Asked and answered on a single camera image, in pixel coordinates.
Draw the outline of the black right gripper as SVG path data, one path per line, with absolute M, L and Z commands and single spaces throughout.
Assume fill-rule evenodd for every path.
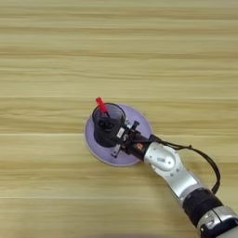
M 145 138 L 138 130 L 139 122 L 135 121 L 132 126 L 121 125 L 118 132 L 112 137 L 116 143 L 112 151 L 112 156 L 116 158 L 119 152 L 127 155 L 134 155 L 140 160 L 144 159 L 145 153 L 152 143 L 151 138 Z

